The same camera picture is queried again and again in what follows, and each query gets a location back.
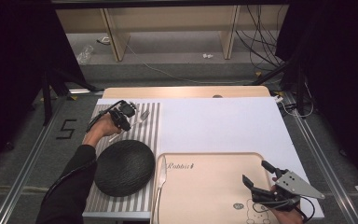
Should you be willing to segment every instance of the black sleeve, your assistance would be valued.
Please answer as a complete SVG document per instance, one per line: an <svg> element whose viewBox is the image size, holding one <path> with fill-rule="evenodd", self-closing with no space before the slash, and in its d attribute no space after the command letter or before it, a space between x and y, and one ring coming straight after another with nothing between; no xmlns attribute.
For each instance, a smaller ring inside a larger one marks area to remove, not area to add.
<svg viewBox="0 0 358 224"><path fill-rule="evenodd" d="M60 176L62 181L56 182L54 190L45 197L36 223L83 223L82 214L97 168L95 159L94 147L82 145L77 148ZM73 172L85 165L86 168Z"/></svg>

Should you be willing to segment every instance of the gray carpet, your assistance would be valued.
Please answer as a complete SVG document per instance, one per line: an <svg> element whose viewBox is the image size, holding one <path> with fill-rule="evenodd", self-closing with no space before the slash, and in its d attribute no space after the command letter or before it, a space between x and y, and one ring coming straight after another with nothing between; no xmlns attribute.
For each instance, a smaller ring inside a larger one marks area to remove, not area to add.
<svg viewBox="0 0 358 224"><path fill-rule="evenodd" d="M235 82L237 83L206 83L178 80L167 75L151 70L144 65L86 65L82 66L83 73L89 84L100 87L139 87L139 86L196 86L196 85L242 85L255 80L254 68L250 64L154 64L154 67L164 70L179 78L191 78L195 81ZM268 86L278 89L274 80ZM68 83L68 87L79 88L76 84ZM34 223L39 210L39 204L48 188L60 175L64 165L72 157L76 147L81 143L91 113L101 96L82 95L74 100L66 100L60 113L57 114L55 123L48 135L46 144L26 184L27 188L37 187L36 190L25 189L22 193L8 223ZM4 199L8 187L13 184L24 161L26 160L34 142L42 128L43 103L40 95L34 101L34 111L30 111L27 119L18 130L13 139L15 148L0 154L0 203ZM61 127L66 119L69 121L66 128L74 129L70 139L57 139L68 136L68 132L62 132ZM304 139L295 118L286 115L284 123L290 133L292 141L301 159L310 183L326 195L326 199L320 201L324 210L325 219L313 219L310 223L346 223L336 199L326 184L322 172L319 170L315 159L312 157L309 146ZM331 132L324 117L315 111L307 117L307 123L311 127L315 137L321 144L328 160L335 168L345 190L358 209L358 193L354 186L358 185L358 172L350 160L338 153L339 143ZM107 219L87 219L86 223L113 223Z"/></svg>

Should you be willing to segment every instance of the black cable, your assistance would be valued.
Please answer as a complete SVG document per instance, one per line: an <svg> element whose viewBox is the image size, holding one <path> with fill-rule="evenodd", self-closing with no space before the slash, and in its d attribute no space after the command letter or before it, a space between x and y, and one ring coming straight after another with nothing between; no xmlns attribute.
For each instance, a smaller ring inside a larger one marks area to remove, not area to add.
<svg viewBox="0 0 358 224"><path fill-rule="evenodd" d="M237 36L240 38L240 41L242 42L242 44L249 50L250 53L254 53L255 55L257 55L258 57L260 57L261 59L263 59L264 61L271 63L273 65L275 65L273 62L267 60L266 58L264 58L263 56L261 56L259 53L257 53L254 49L252 49L240 36L240 34L238 33L238 31L236 31ZM251 63L253 66L256 66L253 61L252 61L252 55L251 55Z"/></svg>
<svg viewBox="0 0 358 224"><path fill-rule="evenodd" d="M264 31L266 31L267 34L269 34L270 37L272 37L272 38L274 38L274 37L272 36L272 34L270 33L270 31L267 31L267 30L266 30L266 28L265 28L264 25L263 25L263 22L261 21L261 6L258 6L258 10L257 10L256 13L257 13L256 15L257 15L257 19L258 19L258 22L259 22L259 30L258 30L258 32L260 33L260 36L262 36L262 39L264 39L264 41L267 43L267 40L264 38L264 36L263 36L262 33L261 33L260 25L261 25L261 27L263 27ZM274 53L272 52L272 50L269 48L269 45L267 45L267 48L268 48L269 52L271 52L271 54L272 54L272 56L274 57L274 59L275 59L275 61L277 62L277 64L278 64L278 65L281 65L280 62L278 61L277 57L275 56L275 54L274 54Z"/></svg>
<svg viewBox="0 0 358 224"><path fill-rule="evenodd" d="M250 36L248 36L244 31L241 31L242 32L242 34L244 35L244 36L246 36L246 37L248 37L249 39L252 39ZM262 43L262 41L261 40L255 40L255 42L259 42L259 43ZM270 43L265 43L266 45L270 45L270 46L272 46L272 47L276 47L276 45L274 45L274 44L270 44Z"/></svg>
<svg viewBox="0 0 358 224"><path fill-rule="evenodd" d="M251 47L252 47L253 44L254 44L254 42L255 42L255 37L256 37L257 32L260 34L261 40L266 41L266 39L264 38L263 34L261 34L261 30L260 30L260 17L258 17L258 22L256 23L256 22L255 22L255 18L254 18L254 16L253 16L252 12L251 12L251 9L249 8L249 5L247 5L246 7L248 8L249 15L251 16L252 21L254 22L254 25L255 25L255 35L254 35L254 40L252 41L252 45L251 45ZM262 43L262 47L263 47L264 51L265 51L266 54L267 54L266 47L264 46L263 43Z"/></svg>
<svg viewBox="0 0 358 224"><path fill-rule="evenodd" d="M281 13L282 8L283 8L283 5L281 5L281 7L280 7L279 10L278 10L278 14L277 14L277 30L276 30L276 36L278 36L278 31L279 31L279 24L278 24L278 22L279 22L279 14Z"/></svg>
<svg viewBox="0 0 358 224"><path fill-rule="evenodd" d="M253 207L253 209L255 210L255 212L257 212L257 213L263 213L263 212L269 211L270 209L268 209L268 210L263 210L263 211L258 211L258 210L255 209L255 205L256 205L256 204L265 205L265 204L276 204L276 203L278 203L279 205L276 205L276 206L268 206L268 208L277 209L277 208L280 208L280 207L284 207L284 206L286 206L287 204L289 204L289 200L281 201L281 202L254 203L254 204L252 205L252 207Z"/></svg>
<svg viewBox="0 0 358 224"><path fill-rule="evenodd" d="M303 217L303 223L306 223L308 221L307 215L297 207L295 207L295 210Z"/></svg>
<svg viewBox="0 0 358 224"><path fill-rule="evenodd" d="M301 197L301 198L307 200L310 203L310 205L312 206L312 214L310 215L310 217L307 218L307 220L303 221L304 223L306 223L306 222L310 221L311 218L313 218L313 215L315 215L315 205L313 205L313 203L310 201L310 199L305 198L305 197Z"/></svg>
<svg viewBox="0 0 358 224"><path fill-rule="evenodd" d="M275 36L272 34L272 32L270 30L267 30L266 27L264 27L263 22L261 22L261 26L263 27L263 29L267 32L267 34L269 35L270 41L273 43L277 42L277 39L275 38Z"/></svg>
<svg viewBox="0 0 358 224"><path fill-rule="evenodd" d="M267 68L261 68L261 67L259 67L259 65L260 65L261 63L263 63L264 61L265 61L264 59L261 60L261 62L258 63L258 64L254 67L254 73L255 73L255 69L256 69L256 68L258 68L258 69L260 69L260 70L264 70L264 71L269 71L269 72L272 72L272 71L273 71L272 69L267 69Z"/></svg>
<svg viewBox="0 0 358 224"><path fill-rule="evenodd" d="M303 103L303 105L311 105L312 103L311 102L305 102ZM288 106L292 107L292 108L296 108L297 107L297 104L294 103L294 104L289 104L289 105L284 105L284 107L287 109L289 108Z"/></svg>

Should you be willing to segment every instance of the floor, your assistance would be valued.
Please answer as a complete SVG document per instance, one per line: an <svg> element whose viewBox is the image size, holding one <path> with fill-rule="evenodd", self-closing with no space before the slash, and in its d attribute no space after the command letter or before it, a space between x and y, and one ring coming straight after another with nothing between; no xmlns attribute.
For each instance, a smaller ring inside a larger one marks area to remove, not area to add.
<svg viewBox="0 0 358 224"><path fill-rule="evenodd" d="M239 33L241 37L249 44L252 44L252 39ZM246 33L248 36L252 36L252 32ZM97 43L96 40L102 39L105 34L92 34L92 35L68 35L70 44L74 50L75 56L78 56L83 48L87 45L92 46L92 53L90 58L85 62L86 65L95 65L92 67L84 66L83 72L86 80L95 82L100 85L119 86L114 80L107 80L107 77L103 76L103 67L117 65L116 69L119 72L125 73L133 66L142 66L145 76L154 76L153 68L158 67L160 70L163 68L162 74L168 78L178 78L177 69L173 69L170 72L170 66L172 64L182 64L183 69L186 66L190 66L194 69L194 66L199 67L212 67L216 66L216 69L222 69L225 71L225 64L227 66L241 66L241 64L251 64L247 70L246 76L228 77L229 84L241 85L239 83L250 83L257 77L256 74L261 73L264 75L273 65L265 63L264 60L257 57L254 53L250 54L249 50L241 43L241 40L236 35L233 52L230 60L223 58L221 51L219 37L217 32L168 32L168 33L140 33L131 34L131 40L129 42L129 48L126 51L124 60L122 62L115 62L110 46L106 46ZM275 59L268 53L266 53L265 47L255 43L253 49L264 57L270 57L272 61ZM204 58L204 54L212 55L210 58ZM277 85L280 77L277 76L272 80L269 80L266 85L271 90L278 90ZM191 77L186 80L177 80L178 85L197 85L195 80ZM175 79L171 80L170 84L175 83ZM211 85L227 85L225 80L215 82ZM68 85L70 89L78 88L77 85ZM292 92L287 92L284 103L290 104L294 102ZM53 102L54 108L60 113L57 120L65 119L89 119L92 105L95 105L96 101L101 95L85 95L79 96L78 100L73 98L60 99L57 98ZM34 112L30 112L27 115L26 120L20 127L17 136L13 141L16 142L15 149L11 151L5 151L0 155L0 205L6 198L6 195L10 193L10 187L16 182L18 174L21 172L23 163L26 161L28 155L33 153L33 149L36 147L49 148L61 134L61 125L53 125L51 130L42 128L40 123L43 120L43 104L40 101L41 95L36 97L34 103ZM339 143L336 142L334 134L329 130L328 124L323 120L323 115L320 115L317 108L312 110L312 113L307 119L303 120L291 115L288 115L282 110L283 120L286 127L293 139L298 154L303 162L306 173L310 175L310 182L315 188L322 191L326 196L325 202L322 202L322 207L326 213L326 219L324 220L312 220L310 223L358 223L351 221L348 216L358 215L358 191L354 186L358 185L358 173L356 169L351 165L351 162L341 155L339 152ZM74 122L74 129L82 130L83 127L78 122ZM47 139L40 139L41 133L48 133ZM62 170L66 164L68 158L71 157L72 151L63 151L63 148L75 145L79 139L82 139L82 132L75 132L73 138L70 141L62 142L60 147L54 149L54 153L47 153L46 150L40 154L35 154L39 160L32 165L31 172L26 176L25 187L21 192L20 198L17 199L17 203L13 210L10 211L11 216L7 218L7 223L33 223L34 217L38 211L38 205L43 198L48 186L56 179L57 174ZM315 163L315 155L322 153L328 158L328 166L334 173L330 174L329 169L324 170L318 167L324 166L324 163ZM325 180L325 176L333 175L343 188L342 191L334 191L331 186L336 184L334 181L329 182ZM344 202L351 202L354 206L355 213L345 212L345 203L337 203L340 199ZM86 223L114 223L112 220L86 220Z"/></svg>

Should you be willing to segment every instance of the cable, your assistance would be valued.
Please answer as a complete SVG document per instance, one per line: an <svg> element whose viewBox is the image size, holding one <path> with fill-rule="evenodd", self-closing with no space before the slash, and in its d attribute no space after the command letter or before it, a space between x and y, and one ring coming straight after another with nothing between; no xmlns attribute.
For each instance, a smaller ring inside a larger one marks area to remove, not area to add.
<svg viewBox="0 0 358 224"><path fill-rule="evenodd" d="M242 32L242 34L244 35L244 36L246 36L246 37L248 37L249 39L252 39L250 36L248 36L244 31L241 31ZM261 41L261 40L255 40L255 42L259 42L259 43L263 43L263 41ZM265 43L266 45L270 45L270 46L272 46L272 47L276 47L276 45L274 45L274 44L270 44L270 43Z"/></svg>
<svg viewBox="0 0 358 224"><path fill-rule="evenodd" d="M236 34L237 34L237 36L240 38L240 41L242 42L242 44L243 44L250 52L254 53L254 54L257 55L258 57L260 57L261 59L263 59L263 61L266 61L266 62L268 62L268 63L270 63L270 64L272 64L272 65L275 66L275 64L274 64L272 61L270 61L270 60L264 58L264 57L261 56L259 53L257 53L254 49L252 49L252 47L250 47L250 46L241 38L241 36L240 36L240 34L238 33L238 31L236 31ZM254 62L252 61L252 54L250 55L250 59L251 59L252 65L253 65L254 67L257 67L257 65L255 65Z"/></svg>
<svg viewBox="0 0 358 224"><path fill-rule="evenodd" d="M259 65L261 64L261 63L263 63L265 60L263 59L260 63L258 63L255 67L254 67L254 72L255 72L255 69L256 68L258 68L258 69L260 69L260 70L264 70L264 71L269 71L269 72L272 72L273 70L272 69L267 69L267 68L261 68L261 67L259 67Z"/></svg>
<svg viewBox="0 0 358 224"><path fill-rule="evenodd" d="M97 39L97 43L102 44L102 45L110 45L110 38L109 38L109 37L106 37L106 36L100 37L100 38Z"/></svg>
<svg viewBox="0 0 358 224"><path fill-rule="evenodd" d="M304 85L307 88L308 94L310 95L310 99L312 100L312 95L310 94L310 89L308 88L307 82L304 82Z"/></svg>
<svg viewBox="0 0 358 224"><path fill-rule="evenodd" d="M255 205L256 205L256 204L262 204L262 205L264 205L264 204L275 204L275 203L278 203L279 205L277 205L277 206L271 206L271 207L270 207L271 209L277 209L277 208L280 208L280 207L284 207L284 206L286 206L287 204L289 204L289 200L281 201L281 202L254 203L254 204L253 204L253 209L254 209L255 212L257 212L257 213L267 212L267 211L269 211L270 209L263 210L263 211L258 211L258 210L255 209Z"/></svg>
<svg viewBox="0 0 358 224"><path fill-rule="evenodd" d="M267 43L267 40L264 38L264 36L262 35L261 33L261 29L260 29L260 26L263 27L264 31L267 32L267 34L269 34L270 37L272 37L275 42L276 42L276 39L272 36L272 33L270 31L267 31L266 28L264 27L263 25L263 22L261 21L261 6L257 6L258 10L256 12L256 16L257 16L257 19L258 19L258 33L260 33L260 36L262 37L262 39L264 39L265 43ZM269 48L269 45L267 45L267 48L269 50L269 52L271 52L272 56L274 57L275 61L277 62L278 65L280 65L281 63L278 61L278 59L276 58L276 56L274 55L274 53L272 52L272 50Z"/></svg>
<svg viewBox="0 0 358 224"><path fill-rule="evenodd" d="M251 80L247 80L247 79L243 79L243 80L239 80L239 81L232 81L232 82L229 82L229 81L227 81L227 82L209 82L209 81L196 81L196 80L187 79L187 78L182 78L182 77L175 77L175 76L173 76L173 75L171 75L171 74L169 74L169 73L167 73L167 72L164 72L164 71L162 71L162 70L159 70L159 69L157 69L157 68L154 68L154 67L148 65L147 63L145 63L145 62L132 50L132 48L131 48L129 45L127 45L127 47L128 47L129 50L133 53L133 55L135 55L135 57L138 58L139 61L140 61L143 65L145 65L147 68L149 68L149 69L151 69L151 70L154 70L154 71L157 71L157 72L160 72L160 73L162 73L162 74L165 74L165 75L167 75L167 76L169 76L169 77L172 77L172 78L175 78L175 79L178 79L178 80L189 81L189 82L198 83L198 84L236 84L236 83L243 83L243 82L252 83Z"/></svg>
<svg viewBox="0 0 358 224"><path fill-rule="evenodd" d="M308 199L306 197L302 197L302 196L300 196L300 197L302 199L307 200L310 203L310 205L312 205L312 214L310 215L310 217L307 217L301 210L299 210L297 207L295 207L296 211L299 212L304 217L303 223L306 223L306 222L310 221L311 218L313 218L313 215L315 215L315 205L313 205L313 203L310 201L310 199Z"/></svg>
<svg viewBox="0 0 358 224"><path fill-rule="evenodd" d="M277 30L276 30L276 33L275 33L276 36L278 36L278 31L280 30L278 23L279 23L279 16L280 16L282 8L283 8L283 5L281 5L281 7L279 8L278 13L277 13Z"/></svg>
<svg viewBox="0 0 358 224"><path fill-rule="evenodd" d="M280 102L280 104L282 104L282 105L283 105L283 109L284 109L284 111L285 111L288 115L291 115L291 116L293 116L293 117L305 118L305 117L307 117L307 116L311 115L311 114L312 114L312 112L313 112L313 104L311 104L311 109L310 109L310 112L309 112L309 114L307 114L307 115L292 114L292 113L290 113L290 112L288 112L288 111L286 110L286 107L284 106L284 104L283 104L282 102Z"/></svg>
<svg viewBox="0 0 358 224"><path fill-rule="evenodd" d="M255 35L254 35L254 38L253 38L253 41L252 41L252 44L251 44L251 47L252 47L253 44L254 44L254 42L255 42L255 36L256 36L256 34L257 34L257 31L258 31L258 33L260 34L261 39L264 40L264 41L265 41L265 39L264 39L263 34L261 34L261 31L260 31L260 18L259 18L259 21L256 23L256 22L255 22L255 18L254 18L254 16L253 16L252 12L251 12L251 9L249 8L249 5L247 5L246 7L248 8L249 15L251 16L252 21L254 22L254 25L255 25ZM265 51L266 54L267 54L267 51L266 51L266 48L264 47L264 44L262 44L262 46L263 46L264 51Z"/></svg>
<svg viewBox="0 0 358 224"><path fill-rule="evenodd" d="M284 108L285 108L286 113L281 113L282 117L285 117L286 115L288 115L287 112L295 110L297 108L297 104L285 105Z"/></svg>

